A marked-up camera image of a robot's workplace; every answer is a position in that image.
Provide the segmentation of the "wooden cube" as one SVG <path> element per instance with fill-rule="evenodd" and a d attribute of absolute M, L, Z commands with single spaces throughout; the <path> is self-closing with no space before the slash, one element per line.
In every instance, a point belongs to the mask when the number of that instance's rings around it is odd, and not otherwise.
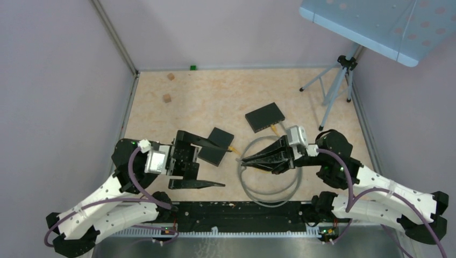
<path fill-rule="evenodd" d="M 172 81 L 172 80 L 175 79 L 175 76 L 174 76 L 173 73 L 169 73 L 169 74 L 167 75 L 167 77 L 168 77 L 168 79 L 169 79 L 170 81 Z"/>
<path fill-rule="evenodd" d="M 165 103 L 170 103 L 170 102 L 172 101 L 171 95 L 170 95 L 170 94 L 165 94 L 165 95 L 163 95 L 163 101 L 164 101 Z"/>

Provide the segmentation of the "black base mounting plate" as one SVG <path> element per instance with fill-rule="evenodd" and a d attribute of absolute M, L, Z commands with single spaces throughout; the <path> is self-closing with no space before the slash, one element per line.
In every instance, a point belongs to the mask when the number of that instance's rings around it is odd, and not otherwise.
<path fill-rule="evenodd" d="M 317 214 L 309 202 L 290 201 L 279 207 L 264 207 L 254 202 L 175 202 L 176 211 L 161 211 L 154 223 L 175 226 L 179 232 L 222 233 L 304 232 L 320 223 L 347 223 Z"/>

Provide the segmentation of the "wooden cube near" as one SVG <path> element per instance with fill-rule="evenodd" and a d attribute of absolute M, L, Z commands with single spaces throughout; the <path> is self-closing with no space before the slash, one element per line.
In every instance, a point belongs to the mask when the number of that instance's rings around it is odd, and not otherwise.
<path fill-rule="evenodd" d="M 170 94 L 165 94 L 165 95 L 163 95 L 163 101 L 164 101 L 165 103 L 170 103 L 170 102 L 172 101 L 171 95 L 170 95 Z"/>

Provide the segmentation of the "light blue perforated board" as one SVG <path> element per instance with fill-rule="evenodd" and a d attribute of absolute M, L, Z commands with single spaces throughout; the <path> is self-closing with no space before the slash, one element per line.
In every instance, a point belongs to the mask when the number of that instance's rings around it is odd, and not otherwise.
<path fill-rule="evenodd" d="M 455 33 L 453 0 L 303 1 L 299 13 L 407 67 Z"/>

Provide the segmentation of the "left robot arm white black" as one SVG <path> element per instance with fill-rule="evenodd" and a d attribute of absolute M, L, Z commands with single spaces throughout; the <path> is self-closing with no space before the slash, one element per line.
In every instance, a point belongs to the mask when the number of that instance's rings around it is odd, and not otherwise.
<path fill-rule="evenodd" d="M 228 144 L 183 130 L 169 144 L 120 139 L 111 157 L 113 173 L 74 207 L 46 217 L 44 244 L 65 257 L 80 257 L 121 230 L 148 221 L 168 221 L 177 206 L 165 192 L 149 193 L 147 188 L 159 176 L 169 176 L 170 189 L 216 186 L 216 182 L 197 178 L 200 148 L 229 151 Z"/>

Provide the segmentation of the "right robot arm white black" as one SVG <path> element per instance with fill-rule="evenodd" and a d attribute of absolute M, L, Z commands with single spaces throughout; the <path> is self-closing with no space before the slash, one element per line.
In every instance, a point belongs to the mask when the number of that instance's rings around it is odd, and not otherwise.
<path fill-rule="evenodd" d="M 275 175 L 318 166 L 317 177 L 332 190 L 312 197 L 304 210 L 306 222 L 363 220 L 394 228 L 424 244 L 439 244 L 447 233 L 443 213 L 448 194 L 424 193 L 396 183 L 352 158 L 352 150 L 347 138 L 334 129 L 321 132 L 310 143 L 304 128 L 293 126 L 263 150 L 242 157 L 240 164 Z M 335 189 L 346 190 L 347 195 Z"/>

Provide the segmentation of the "wooden cube far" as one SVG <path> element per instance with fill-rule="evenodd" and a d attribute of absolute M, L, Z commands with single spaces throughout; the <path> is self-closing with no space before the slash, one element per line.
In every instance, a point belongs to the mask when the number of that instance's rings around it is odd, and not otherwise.
<path fill-rule="evenodd" d="M 170 81 L 172 81 L 172 80 L 175 79 L 175 76 L 174 76 L 173 73 L 169 73 L 169 74 L 167 75 L 167 77 L 168 77 L 168 79 L 169 79 Z"/>

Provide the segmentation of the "grey tripod stand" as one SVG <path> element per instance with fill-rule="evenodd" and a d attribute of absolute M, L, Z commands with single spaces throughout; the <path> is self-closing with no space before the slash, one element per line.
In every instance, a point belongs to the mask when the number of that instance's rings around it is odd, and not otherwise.
<path fill-rule="evenodd" d="M 358 65 L 357 57 L 362 51 L 363 47 L 360 44 L 353 43 L 351 49 L 346 55 L 338 56 L 335 63 L 329 65 L 316 77 L 310 80 L 307 84 L 299 88 L 300 92 L 304 92 L 309 86 L 319 81 L 320 88 L 322 90 L 323 96 L 323 106 L 326 106 L 326 111 L 323 116 L 322 121 L 318 127 L 319 131 L 323 131 L 325 124 L 327 122 L 329 113 L 334 105 L 334 102 L 337 97 L 341 94 L 346 93 L 346 101 L 350 103 L 352 101 L 352 92 L 353 92 L 353 74 L 354 69 Z M 338 72 L 329 87 L 328 91 L 324 88 L 323 76 L 326 75 L 330 70 L 338 68 Z"/>

